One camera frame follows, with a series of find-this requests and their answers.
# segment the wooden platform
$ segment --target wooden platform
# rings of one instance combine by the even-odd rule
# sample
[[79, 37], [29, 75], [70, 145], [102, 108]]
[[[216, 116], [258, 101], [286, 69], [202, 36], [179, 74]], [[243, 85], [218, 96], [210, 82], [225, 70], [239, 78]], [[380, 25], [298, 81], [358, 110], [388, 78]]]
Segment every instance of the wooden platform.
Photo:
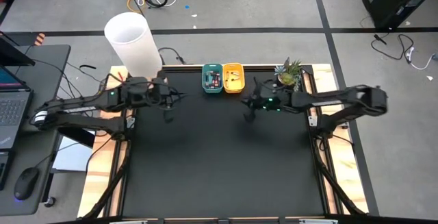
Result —
[[[331, 70], [330, 64], [312, 64], [313, 76], [315, 78], [316, 87], [318, 92], [325, 92], [331, 90], [337, 90], [335, 78]], [[127, 70], [124, 66], [113, 66], [110, 73], [118, 76], [120, 73], [123, 77], [127, 76]], [[305, 86], [307, 90], [310, 90], [309, 78], [305, 76]], [[113, 88], [119, 85], [115, 79], [109, 79], [107, 88]], [[340, 105], [334, 105], [322, 108], [324, 114], [332, 114], [342, 107]], [[114, 116], [120, 116], [120, 113], [101, 113], [101, 117], [112, 118]], [[350, 134], [348, 129], [337, 128], [334, 132], [336, 136], [350, 140]], [[109, 136], [97, 137], [93, 151], [96, 151], [102, 144], [109, 138]], [[363, 193], [363, 187], [357, 168], [356, 158], [352, 150], [352, 146], [349, 142], [346, 142], [339, 138], [329, 139], [329, 147], [331, 150], [331, 157], [335, 168], [335, 174], [339, 185], [344, 189], [346, 194], [353, 200], [356, 206], [364, 212], [368, 211], [365, 195]], [[86, 182], [83, 189], [81, 205], [77, 216], [81, 217], [88, 213], [93, 205], [99, 200], [103, 191], [108, 185], [110, 179], [110, 169], [114, 156], [114, 150], [116, 148], [115, 142], [108, 142], [104, 148], [97, 152], [93, 159], [90, 161], [88, 167], [88, 174], [86, 176]], [[118, 165], [120, 166], [123, 157], [125, 155], [126, 144], [121, 146]], [[336, 213], [335, 201], [333, 197], [333, 191], [330, 185], [326, 182], [327, 197], [330, 206], [330, 212]], [[118, 198], [120, 196], [120, 184], [115, 189], [112, 197], [112, 206], [109, 211], [110, 216], [117, 215]]]

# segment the black mouse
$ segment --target black mouse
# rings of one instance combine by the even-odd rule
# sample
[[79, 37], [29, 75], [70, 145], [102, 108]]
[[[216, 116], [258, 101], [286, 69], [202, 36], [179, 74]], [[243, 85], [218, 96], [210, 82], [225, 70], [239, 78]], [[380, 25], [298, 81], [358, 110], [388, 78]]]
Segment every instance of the black mouse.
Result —
[[40, 171], [37, 168], [25, 169], [15, 182], [14, 196], [18, 200], [28, 199], [34, 191]]

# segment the white cylindrical container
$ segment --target white cylindrical container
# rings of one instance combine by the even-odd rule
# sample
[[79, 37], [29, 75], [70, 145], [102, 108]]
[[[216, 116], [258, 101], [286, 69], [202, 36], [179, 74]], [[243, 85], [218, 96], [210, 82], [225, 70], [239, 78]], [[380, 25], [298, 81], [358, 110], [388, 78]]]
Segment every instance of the white cylindrical container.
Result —
[[111, 18], [105, 37], [133, 77], [157, 77], [162, 60], [146, 19], [135, 12]]

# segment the concrete floor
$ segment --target concrete floor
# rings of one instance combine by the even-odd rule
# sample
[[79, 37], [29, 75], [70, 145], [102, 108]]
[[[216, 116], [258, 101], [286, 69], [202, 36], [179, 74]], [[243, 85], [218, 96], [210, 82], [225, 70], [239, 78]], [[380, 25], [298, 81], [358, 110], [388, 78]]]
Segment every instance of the concrete floor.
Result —
[[[331, 27], [360, 27], [368, 14], [361, 0], [323, 0]], [[438, 0], [427, 0], [412, 14], [407, 27], [438, 27]], [[102, 30], [108, 19], [126, 12], [126, 0], [16, 0], [0, 26], [5, 32]], [[315, 0], [178, 0], [174, 5], [147, 10], [153, 29], [322, 27]], [[370, 19], [362, 22], [372, 27]], [[438, 53], [437, 33], [409, 34], [415, 41], [413, 61], [424, 66]], [[437, 156], [438, 63], [417, 71], [404, 60], [390, 60], [370, 47], [373, 34], [333, 34], [347, 86], [380, 85], [389, 95], [389, 111], [378, 118], [358, 120], [359, 134], [372, 186], [382, 216], [438, 219]], [[158, 47], [174, 47], [189, 63], [277, 63], [287, 56], [304, 63], [332, 63], [324, 34], [198, 34], [154, 36]], [[396, 35], [379, 49], [400, 55]], [[103, 78], [121, 64], [102, 36], [48, 37], [46, 45], [69, 44], [69, 62], [91, 64]], [[168, 64], [175, 56], [165, 52]], [[66, 74], [84, 95], [97, 85], [67, 66]], [[52, 185], [56, 208], [41, 207], [37, 223], [73, 220], [79, 206], [83, 175], [62, 174]], [[34, 216], [0, 217], [0, 223], [26, 223]]]

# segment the laptop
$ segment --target laptop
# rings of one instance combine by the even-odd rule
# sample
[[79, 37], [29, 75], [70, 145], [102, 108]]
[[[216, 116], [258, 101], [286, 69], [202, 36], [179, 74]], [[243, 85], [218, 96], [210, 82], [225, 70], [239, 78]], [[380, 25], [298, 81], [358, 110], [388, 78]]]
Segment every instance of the laptop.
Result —
[[0, 66], [0, 149], [11, 149], [32, 91], [19, 78]]

